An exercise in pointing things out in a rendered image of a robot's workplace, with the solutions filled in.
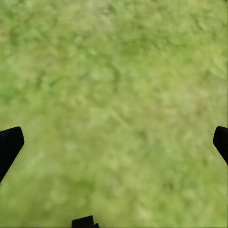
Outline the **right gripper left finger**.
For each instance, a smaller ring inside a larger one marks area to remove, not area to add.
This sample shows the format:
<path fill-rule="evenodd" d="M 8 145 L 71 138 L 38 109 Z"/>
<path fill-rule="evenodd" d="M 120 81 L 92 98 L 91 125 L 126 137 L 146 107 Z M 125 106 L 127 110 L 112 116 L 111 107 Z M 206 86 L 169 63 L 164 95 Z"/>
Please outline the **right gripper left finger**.
<path fill-rule="evenodd" d="M 0 183 L 24 145 L 21 127 L 0 132 Z"/>

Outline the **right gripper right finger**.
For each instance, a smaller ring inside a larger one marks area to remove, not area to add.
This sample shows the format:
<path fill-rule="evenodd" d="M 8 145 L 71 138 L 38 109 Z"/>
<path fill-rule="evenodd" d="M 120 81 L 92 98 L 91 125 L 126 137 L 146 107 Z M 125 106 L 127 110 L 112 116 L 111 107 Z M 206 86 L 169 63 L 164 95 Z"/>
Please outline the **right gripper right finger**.
<path fill-rule="evenodd" d="M 213 143 L 228 164 L 228 128 L 218 126 L 214 133 Z"/>

